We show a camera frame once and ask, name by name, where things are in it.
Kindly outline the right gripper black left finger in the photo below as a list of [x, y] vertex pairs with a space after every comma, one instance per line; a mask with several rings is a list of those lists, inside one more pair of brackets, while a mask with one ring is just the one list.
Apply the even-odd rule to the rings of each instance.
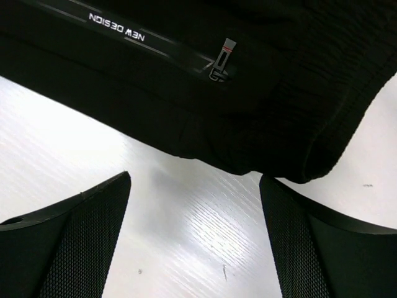
[[1, 297], [102, 297], [128, 204], [124, 171], [1, 223]]

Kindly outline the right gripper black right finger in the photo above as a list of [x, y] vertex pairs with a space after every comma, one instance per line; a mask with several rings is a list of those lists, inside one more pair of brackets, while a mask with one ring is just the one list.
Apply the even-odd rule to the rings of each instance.
[[396, 297], [396, 230], [358, 220], [263, 175], [260, 194], [283, 297]]

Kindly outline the black shorts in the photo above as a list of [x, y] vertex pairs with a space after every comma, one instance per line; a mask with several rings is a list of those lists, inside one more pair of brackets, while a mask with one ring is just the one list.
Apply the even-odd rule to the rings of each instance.
[[395, 73], [395, 1], [1, 2], [3, 77], [233, 174], [327, 175]]

